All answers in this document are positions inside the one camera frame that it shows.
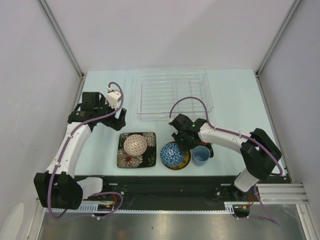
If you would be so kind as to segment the red white patterned bowl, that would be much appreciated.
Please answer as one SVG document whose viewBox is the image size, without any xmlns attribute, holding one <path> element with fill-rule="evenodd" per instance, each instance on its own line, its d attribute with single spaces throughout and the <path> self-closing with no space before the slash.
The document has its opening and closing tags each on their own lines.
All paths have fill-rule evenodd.
<svg viewBox="0 0 320 240">
<path fill-rule="evenodd" d="M 134 157 L 143 155 L 147 147 L 147 140 L 140 134 L 128 136 L 123 143 L 125 152 Z"/>
</svg>

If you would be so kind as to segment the blue white patterned bowl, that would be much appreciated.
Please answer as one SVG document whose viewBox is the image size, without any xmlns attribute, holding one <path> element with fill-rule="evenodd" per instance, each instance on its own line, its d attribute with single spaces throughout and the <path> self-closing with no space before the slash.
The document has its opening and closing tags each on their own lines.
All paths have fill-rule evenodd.
<svg viewBox="0 0 320 240">
<path fill-rule="evenodd" d="M 169 142 L 160 150 L 161 162 L 167 167 L 177 167 L 184 161 L 185 156 L 176 142 Z"/>
</svg>

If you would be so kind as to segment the white wire dish rack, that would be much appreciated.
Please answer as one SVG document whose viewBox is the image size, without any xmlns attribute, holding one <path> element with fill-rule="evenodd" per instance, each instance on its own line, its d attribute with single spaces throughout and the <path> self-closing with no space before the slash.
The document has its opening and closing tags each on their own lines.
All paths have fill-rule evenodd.
<svg viewBox="0 0 320 240">
<path fill-rule="evenodd" d="M 204 118 L 204 108 L 195 99 L 175 105 L 185 97 L 200 99 L 209 113 L 214 109 L 208 74 L 203 68 L 141 70 L 135 80 L 136 113 L 142 121 L 166 121 L 170 113 L 172 117 L 181 113 L 192 120 Z"/>
</svg>

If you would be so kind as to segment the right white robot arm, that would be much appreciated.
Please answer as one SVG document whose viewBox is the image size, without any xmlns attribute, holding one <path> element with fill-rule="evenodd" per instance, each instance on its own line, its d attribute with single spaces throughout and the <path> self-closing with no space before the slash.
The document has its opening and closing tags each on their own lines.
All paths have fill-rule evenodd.
<svg viewBox="0 0 320 240">
<path fill-rule="evenodd" d="M 208 120 L 198 118 L 195 121 L 179 114 L 169 119 L 169 125 L 175 129 L 172 134 L 181 152 L 195 149 L 200 143 L 214 144 L 235 151 L 242 156 L 245 169 L 236 177 L 230 188 L 231 196 L 242 201 L 248 196 L 250 188 L 265 181 L 274 168 L 283 169 L 279 164 L 282 153 L 268 134 L 260 128 L 249 133 L 220 128 Z"/>
</svg>

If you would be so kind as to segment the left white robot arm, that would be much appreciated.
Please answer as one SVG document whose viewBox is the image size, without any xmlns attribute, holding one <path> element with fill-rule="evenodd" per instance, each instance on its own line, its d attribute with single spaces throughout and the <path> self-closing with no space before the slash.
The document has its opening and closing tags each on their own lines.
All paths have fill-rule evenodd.
<svg viewBox="0 0 320 240">
<path fill-rule="evenodd" d="M 111 188 L 100 177 L 87 177 L 75 180 L 76 166 L 82 149 L 98 123 L 119 131 L 126 125 L 127 110 L 118 108 L 106 115 L 76 120 L 67 125 L 61 146 L 53 161 L 45 170 L 35 174 L 33 183 L 41 205 L 53 214 L 53 209 L 76 210 L 83 200 L 96 196 L 105 200 Z"/>
</svg>

